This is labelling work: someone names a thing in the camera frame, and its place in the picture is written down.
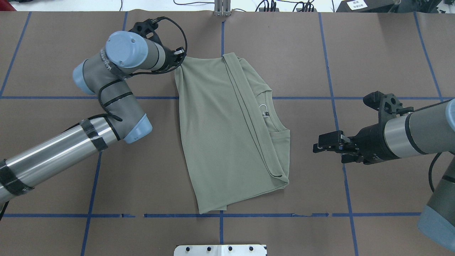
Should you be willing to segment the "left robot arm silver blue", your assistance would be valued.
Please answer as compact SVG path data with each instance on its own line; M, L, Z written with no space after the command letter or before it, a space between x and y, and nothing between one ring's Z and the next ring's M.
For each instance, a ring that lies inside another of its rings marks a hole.
M10 201L7 218L94 217L195 212L184 164L175 99L143 99L153 132L116 143ZM1 99L1 158L39 144L101 113L93 98Z

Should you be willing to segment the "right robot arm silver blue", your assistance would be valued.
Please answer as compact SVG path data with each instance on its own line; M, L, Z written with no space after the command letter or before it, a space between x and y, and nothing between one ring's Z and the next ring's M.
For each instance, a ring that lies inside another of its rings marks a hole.
M312 151L341 154L343 164L365 165L420 155L454 153L454 100L420 109L404 107L394 94L371 93L363 98L378 112L378 123L348 137L337 130L318 137ZM454 161L450 162L418 221L418 229L434 242L454 251Z

